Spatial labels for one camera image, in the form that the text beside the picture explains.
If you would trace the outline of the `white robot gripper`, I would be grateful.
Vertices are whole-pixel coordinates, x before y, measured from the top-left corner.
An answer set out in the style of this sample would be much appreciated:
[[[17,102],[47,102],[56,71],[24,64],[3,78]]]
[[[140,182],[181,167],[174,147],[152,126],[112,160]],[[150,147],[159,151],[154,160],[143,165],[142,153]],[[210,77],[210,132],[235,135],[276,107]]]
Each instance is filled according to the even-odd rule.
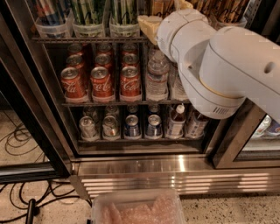
[[[174,5],[176,11],[163,21],[146,15],[138,16],[137,21],[143,34],[169,60],[193,62],[205,51],[216,30],[187,0],[174,0]]]

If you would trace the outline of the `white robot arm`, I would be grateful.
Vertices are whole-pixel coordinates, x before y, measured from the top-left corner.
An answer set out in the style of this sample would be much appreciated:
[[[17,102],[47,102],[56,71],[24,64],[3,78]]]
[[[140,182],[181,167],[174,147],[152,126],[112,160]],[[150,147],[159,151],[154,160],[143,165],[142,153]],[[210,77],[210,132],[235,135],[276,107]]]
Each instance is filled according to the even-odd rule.
[[[226,119],[249,99],[280,122],[279,45],[238,26],[215,30],[195,9],[157,20],[154,40],[201,114]]]

